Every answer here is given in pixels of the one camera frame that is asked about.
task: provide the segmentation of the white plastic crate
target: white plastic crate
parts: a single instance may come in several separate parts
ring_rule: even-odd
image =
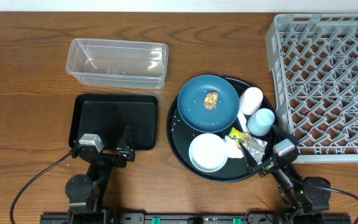
[[[358,14],[279,14],[265,39],[295,162],[358,162]]]

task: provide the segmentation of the black round tray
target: black round tray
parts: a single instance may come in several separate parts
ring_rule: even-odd
[[[240,96],[243,92],[251,87],[252,85],[239,80],[237,78],[231,77],[222,77],[225,78],[233,87],[236,89],[237,94]],[[173,101],[171,108],[168,112],[167,119],[167,136],[169,145],[171,146],[172,152],[177,157],[177,159],[184,165],[188,170],[190,170],[195,175],[204,178],[206,180],[214,181],[214,182],[237,182],[240,180],[248,179],[252,177],[256,173],[249,173],[246,169],[246,162],[243,159],[233,159],[228,158],[224,167],[216,172],[203,172],[198,170],[190,161],[188,150],[190,143],[192,140],[198,135],[202,134],[202,132],[196,131],[190,126],[188,126],[180,117],[178,112],[178,97]],[[272,105],[268,101],[268,99],[264,96],[262,100],[261,108],[268,108],[274,111]],[[217,134],[221,138],[224,138],[225,135],[230,133],[232,127],[235,127],[237,130],[241,130],[240,124],[238,120],[236,120],[230,127],[227,129],[220,131]],[[273,131],[270,130],[268,134],[262,137],[258,137],[264,141],[267,141],[267,147],[265,151],[265,155],[263,160],[270,156],[272,153],[273,142],[276,141],[276,137],[273,134]]]

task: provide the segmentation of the white bowl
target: white bowl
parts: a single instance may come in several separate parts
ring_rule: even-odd
[[[210,159],[214,159],[216,163],[213,164],[213,167],[211,168],[203,167],[203,164],[200,164],[200,162],[205,162],[207,158],[205,158],[204,161],[200,161],[199,158],[200,155],[206,157],[210,155],[216,155],[215,158],[210,158]],[[227,154],[224,149],[224,140],[215,134],[211,134],[211,133],[200,134],[199,136],[194,138],[194,140],[190,144],[189,157],[191,163],[197,169],[203,172],[215,172],[221,169],[227,162]]]

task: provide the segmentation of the clear plastic container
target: clear plastic container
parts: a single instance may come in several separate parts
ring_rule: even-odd
[[[66,72],[84,85],[161,89],[168,46],[124,40],[75,39]]]

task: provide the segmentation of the plastic bin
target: plastic bin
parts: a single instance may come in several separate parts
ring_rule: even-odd
[[[66,72],[84,85],[161,89],[167,62],[165,44],[75,39]]]
[[[295,162],[358,162],[358,14],[279,14],[265,40]]]

